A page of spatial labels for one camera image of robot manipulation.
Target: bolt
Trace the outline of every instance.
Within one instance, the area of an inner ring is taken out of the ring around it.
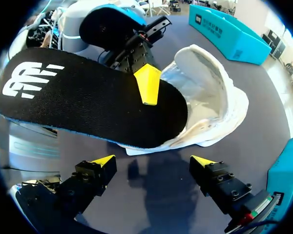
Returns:
[[[32,199],[28,199],[28,200],[27,200],[27,205],[28,205],[28,206],[31,206],[32,204],[33,204],[33,200],[32,200]]]
[[[239,196],[239,193],[236,190],[231,191],[232,196]]]

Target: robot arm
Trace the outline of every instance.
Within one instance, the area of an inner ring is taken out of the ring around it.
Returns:
[[[222,161],[191,156],[189,171],[204,196],[209,195],[224,214],[231,216],[226,233],[259,234],[264,229],[262,221],[278,203],[277,197],[266,190],[251,194],[252,185],[237,179]]]

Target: screw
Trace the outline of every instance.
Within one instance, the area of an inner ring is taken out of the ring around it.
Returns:
[[[236,190],[231,191],[232,196],[239,196],[239,193]]]
[[[68,190],[67,191],[67,195],[69,195],[69,196],[73,196],[74,194],[75,194],[74,190]]]
[[[28,205],[28,206],[31,206],[32,204],[33,204],[33,200],[32,200],[32,199],[28,199],[28,200],[27,200],[27,205]]]

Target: table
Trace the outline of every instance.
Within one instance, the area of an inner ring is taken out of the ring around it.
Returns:
[[[151,49],[165,68],[183,47],[197,44],[224,66],[250,105],[243,123],[229,136],[207,148],[186,148],[143,156],[127,156],[114,143],[59,131],[62,180],[82,160],[115,154],[118,172],[102,197],[95,197],[83,223],[109,234],[218,234],[230,217],[210,197],[204,197],[188,172],[191,155],[225,161],[253,193],[266,188],[267,171],[278,158],[290,131],[284,107],[262,66],[228,61],[211,42],[188,25],[188,18],[170,16],[162,39]]]

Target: chair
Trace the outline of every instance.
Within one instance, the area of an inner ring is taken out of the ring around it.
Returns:
[[[146,10],[146,13],[149,12],[151,9],[150,15],[152,16],[152,12],[156,12],[154,8],[160,8],[160,11],[157,13],[159,15],[162,11],[165,12],[165,14],[170,15],[170,12],[166,10],[165,8],[169,8],[169,0],[165,0],[163,3],[162,0],[148,0],[148,4],[141,5],[143,9]]]

